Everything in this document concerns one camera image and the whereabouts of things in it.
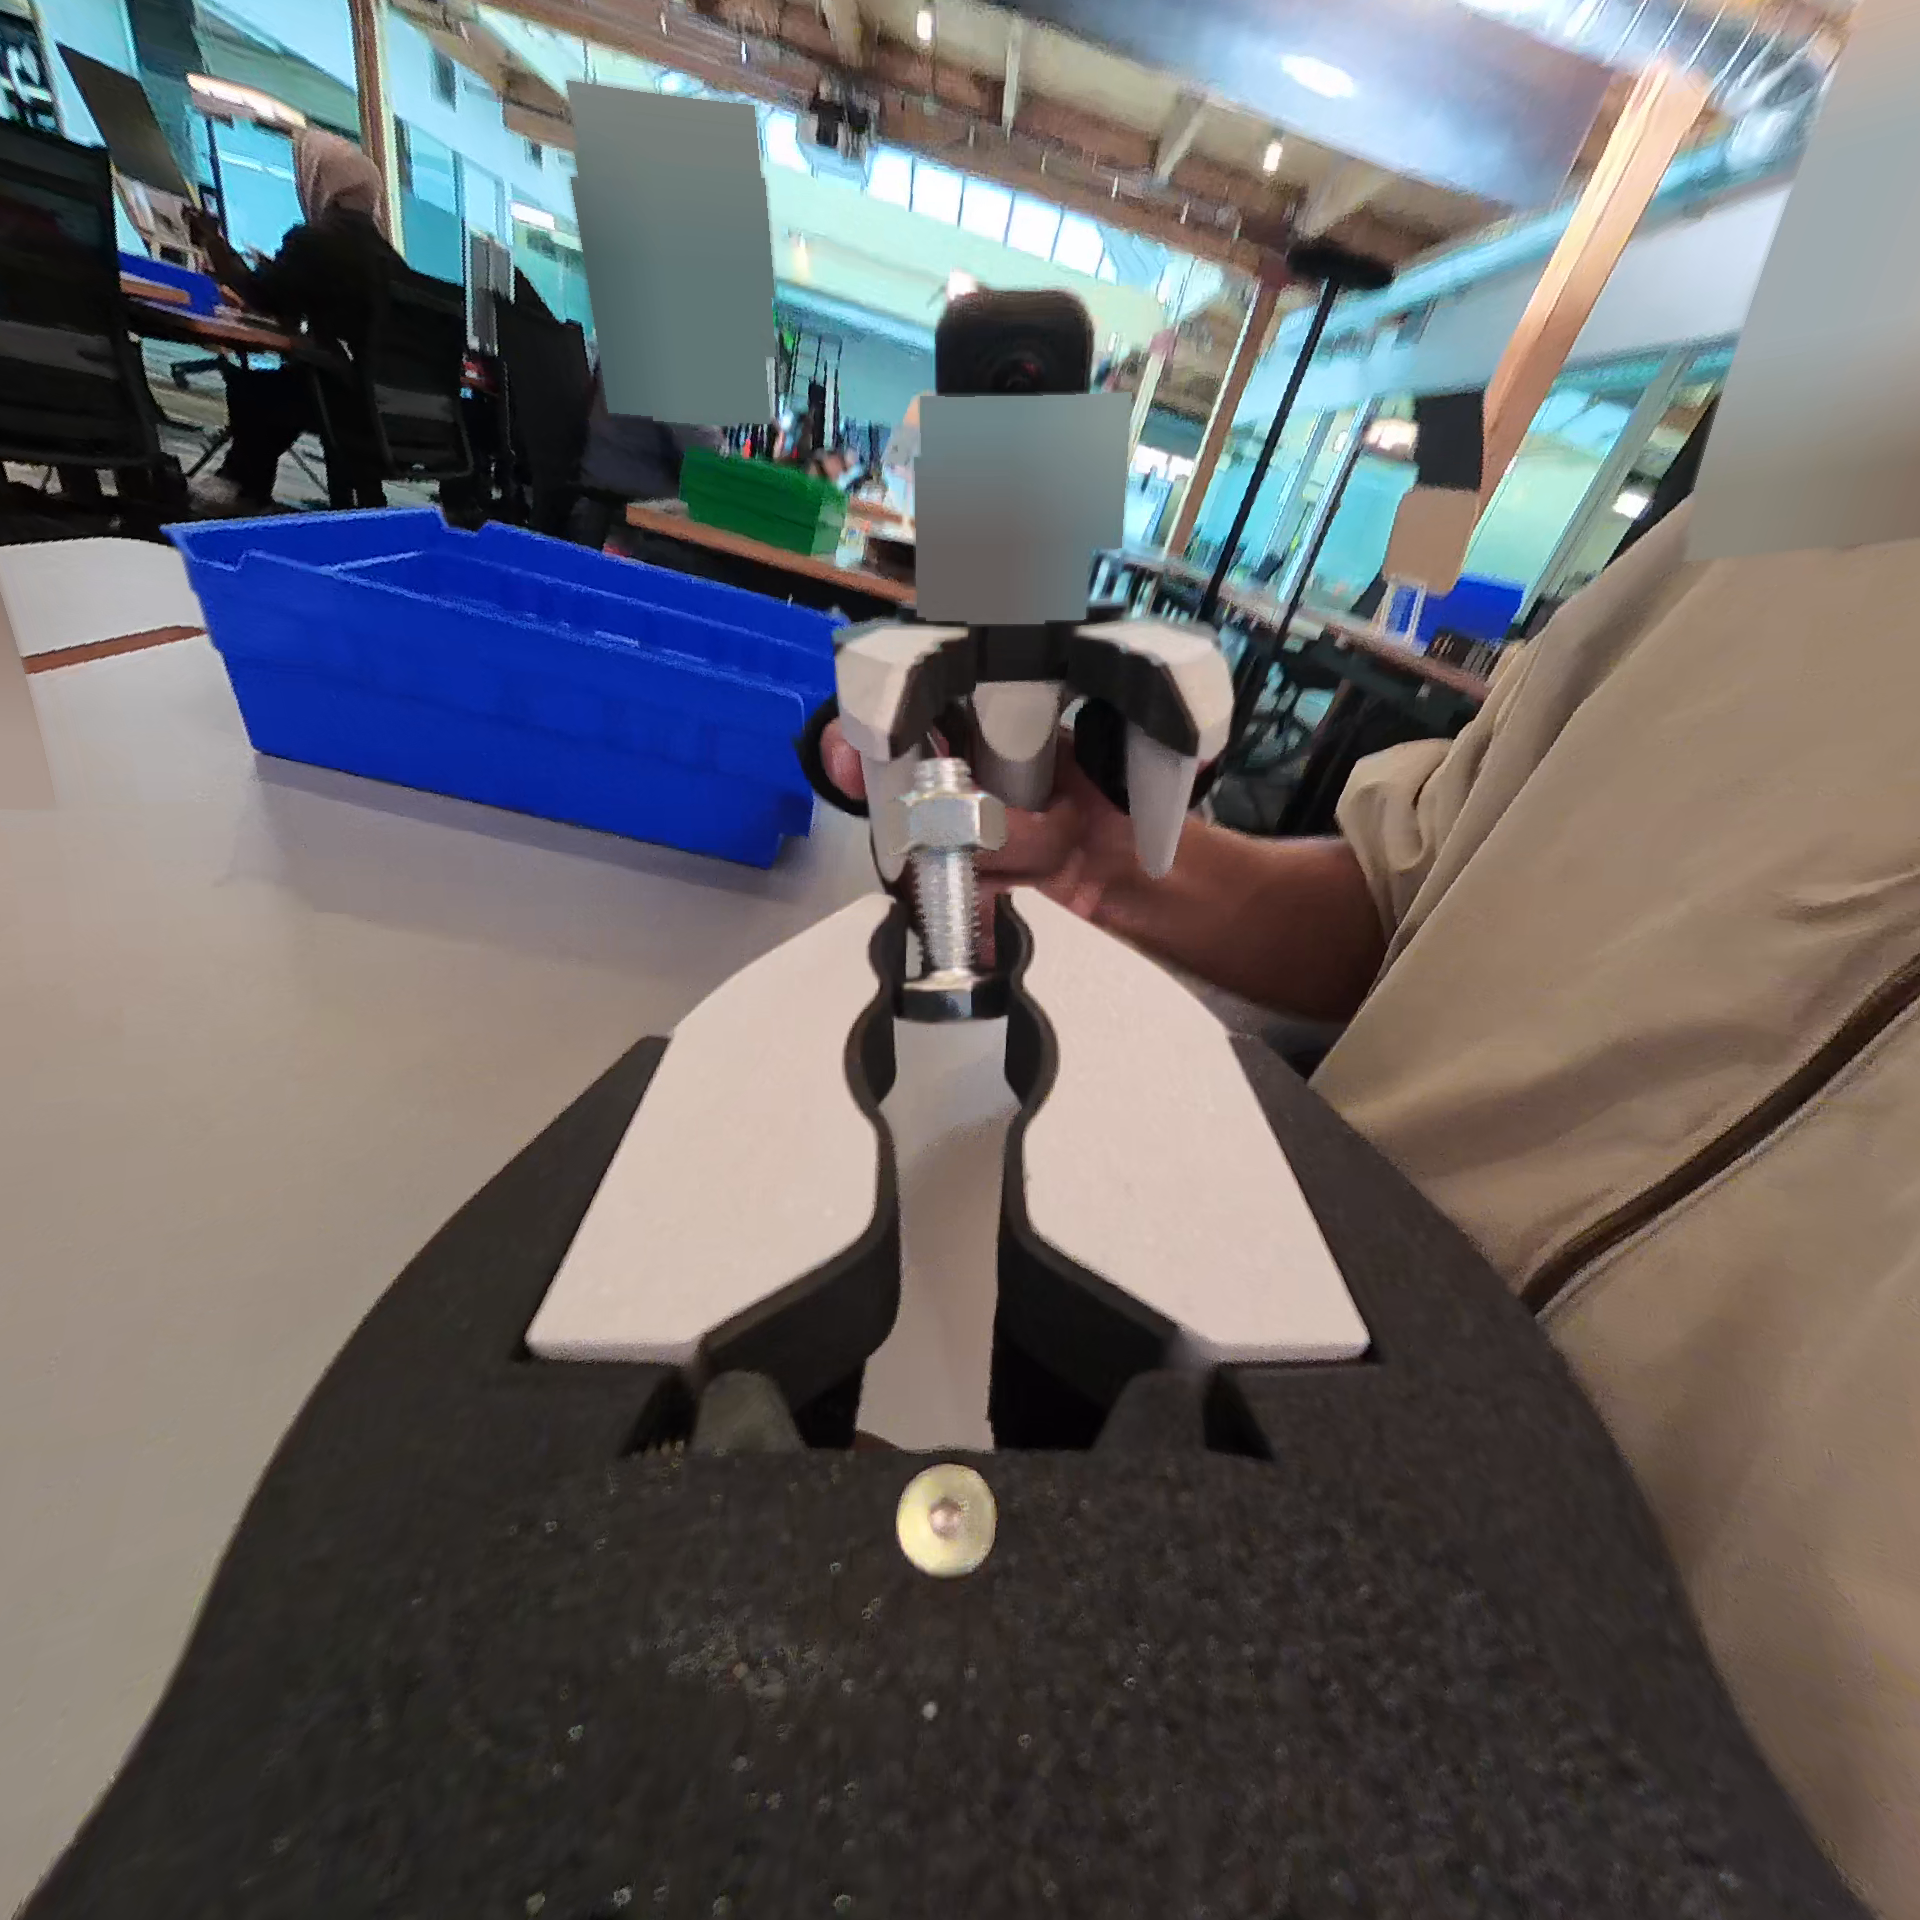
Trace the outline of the steel hex bolt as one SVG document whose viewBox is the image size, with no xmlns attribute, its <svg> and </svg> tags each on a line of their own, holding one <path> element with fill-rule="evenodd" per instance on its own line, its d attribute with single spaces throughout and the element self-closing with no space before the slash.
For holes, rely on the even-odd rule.
<svg viewBox="0 0 1920 1920">
<path fill-rule="evenodd" d="M 899 983 L 897 1016 L 916 1024 L 1000 1020 L 1009 988 L 981 963 L 981 892 L 973 845 L 916 845 L 906 871 L 922 971 Z"/>
</svg>

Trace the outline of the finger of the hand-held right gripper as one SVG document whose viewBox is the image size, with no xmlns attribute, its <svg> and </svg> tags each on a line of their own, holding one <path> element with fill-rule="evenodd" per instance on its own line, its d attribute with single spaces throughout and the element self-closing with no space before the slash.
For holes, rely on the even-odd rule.
<svg viewBox="0 0 1920 1920">
<path fill-rule="evenodd" d="M 981 643 L 968 625 L 875 621 L 839 632 L 833 669 L 837 720 L 862 762 L 868 816 L 880 819 L 934 748 L 968 745 Z"/>
<path fill-rule="evenodd" d="M 1170 873 L 1237 715 L 1214 627 L 1129 616 L 975 630 L 975 777 L 1000 802 L 1051 802 L 1058 739 L 1132 828 L 1139 871 Z"/>
</svg>

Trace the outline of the black floor lamp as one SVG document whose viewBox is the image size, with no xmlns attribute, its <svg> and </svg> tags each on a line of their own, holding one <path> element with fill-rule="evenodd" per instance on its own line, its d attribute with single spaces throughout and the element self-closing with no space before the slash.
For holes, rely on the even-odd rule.
<svg viewBox="0 0 1920 1920">
<path fill-rule="evenodd" d="M 1365 256 L 1356 247 L 1336 242 L 1333 237 L 1312 237 L 1308 242 L 1294 242 L 1288 250 L 1288 265 L 1291 268 L 1294 282 L 1309 282 L 1318 285 L 1318 299 L 1312 306 L 1312 320 L 1303 340 L 1303 346 L 1298 349 L 1291 369 L 1288 373 L 1284 393 L 1266 426 L 1266 434 L 1260 446 L 1260 455 L 1253 462 L 1253 469 L 1246 475 L 1228 532 L 1223 535 L 1217 549 L 1214 569 L 1208 575 L 1208 583 L 1203 587 L 1203 596 L 1194 616 L 1199 622 L 1210 625 L 1210 627 L 1217 625 L 1218 603 L 1220 603 L 1231 564 L 1237 559 L 1237 549 L 1242 548 L 1242 535 L 1250 524 L 1253 505 L 1260 502 L 1266 470 L 1274 463 L 1274 455 L 1284 437 L 1288 421 L 1298 405 L 1298 398 L 1303 393 L 1312 360 L 1322 345 L 1336 303 L 1345 294 L 1353 294 L 1353 292 L 1364 292 L 1364 294 L 1380 292 L 1394 282 L 1394 274 L 1395 274 L 1395 268 L 1383 263 L 1380 259 Z"/>
</svg>

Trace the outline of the person's right hand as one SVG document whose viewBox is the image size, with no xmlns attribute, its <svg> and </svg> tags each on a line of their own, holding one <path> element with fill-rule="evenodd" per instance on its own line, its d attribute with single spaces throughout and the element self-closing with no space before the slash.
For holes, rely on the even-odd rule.
<svg viewBox="0 0 1920 1920">
<path fill-rule="evenodd" d="M 1051 792 L 1033 810 L 1005 812 L 1003 843 L 975 859 L 975 925 L 996 930 L 996 900 L 1029 890 L 1144 952 L 1194 944 L 1234 895 L 1208 824 L 1189 824 L 1169 876 L 1139 868 L 1132 819 L 1113 806 L 1075 759 L 1075 733 L 1055 743 Z"/>
</svg>

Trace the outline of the blue plastic bin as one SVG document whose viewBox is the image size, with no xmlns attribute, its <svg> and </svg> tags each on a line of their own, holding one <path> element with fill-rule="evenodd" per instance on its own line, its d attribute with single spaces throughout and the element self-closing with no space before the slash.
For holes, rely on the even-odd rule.
<svg viewBox="0 0 1920 1920">
<path fill-rule="evenodd" d="M 164 530 L 259 754 L 770 868 L 840 616 L 436 508 Z"/>
</svg>

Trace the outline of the green crate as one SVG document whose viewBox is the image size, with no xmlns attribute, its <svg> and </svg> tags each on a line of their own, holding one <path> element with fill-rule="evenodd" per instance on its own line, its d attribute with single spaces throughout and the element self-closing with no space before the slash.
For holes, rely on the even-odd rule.
<svg viewBox="0 0 1920 1920">
<path fill-rule="evenodd" d="M 695 524 L 809 559 L 833 559 L 846 530 L 846 494 L 832 479 L 708 446 L 683 451 L 680 499 Z"/>
</svg>

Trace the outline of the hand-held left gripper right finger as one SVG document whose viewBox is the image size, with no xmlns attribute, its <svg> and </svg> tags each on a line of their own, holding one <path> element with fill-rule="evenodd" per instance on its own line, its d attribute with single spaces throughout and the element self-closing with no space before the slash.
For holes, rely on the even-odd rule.
<svg viewBox="0 0 1920 1920">
<path fill-rule="evenodd" d="M 1347 1365 L 1370 1332 L 1237 1040 L 1175 976 L 1037 892 L 1011 971 L 1000 1343 L 1106 1414 L 1163 1367 Z"/>
</svg>

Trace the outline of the black mesh office chair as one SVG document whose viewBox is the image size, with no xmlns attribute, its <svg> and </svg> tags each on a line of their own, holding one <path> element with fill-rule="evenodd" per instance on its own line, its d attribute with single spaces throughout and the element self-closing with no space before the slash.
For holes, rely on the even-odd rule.
<svg viewBox="0 0 1920 1920">
<path fill-rule="evenodd" d="M 2 126 L 2 455 L 54 470 L 72 512 L 162 540 L 184 475 L 160 437 L 120 279 L 105 150 Z"/>
</svg>

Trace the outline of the steel hex nut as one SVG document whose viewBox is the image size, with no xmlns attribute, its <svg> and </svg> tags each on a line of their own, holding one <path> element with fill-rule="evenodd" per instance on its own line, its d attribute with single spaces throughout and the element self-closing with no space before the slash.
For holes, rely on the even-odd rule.
<svg viewBox="0 0 1920 1920">
<path fill-rule="evenodd" d="M 934 850 L 1003 850 L 1003 802 L 973 781 L 963 757 L 922 757 L 891 802 L 895 843 L 901 855 Z"/>
</svg>

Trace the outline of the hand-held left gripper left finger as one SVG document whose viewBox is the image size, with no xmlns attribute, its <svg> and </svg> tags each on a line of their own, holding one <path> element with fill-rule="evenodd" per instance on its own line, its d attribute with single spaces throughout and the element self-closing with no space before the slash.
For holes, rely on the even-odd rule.
<svg viewBox="0 0 1920 1920">
<path fill-rule="evenodd" d="M 686 1384 L 849 1392 L 899 1313 L 899 905 L 866 895 L 675 1029 L 525 1343 Z"/>
</svg>

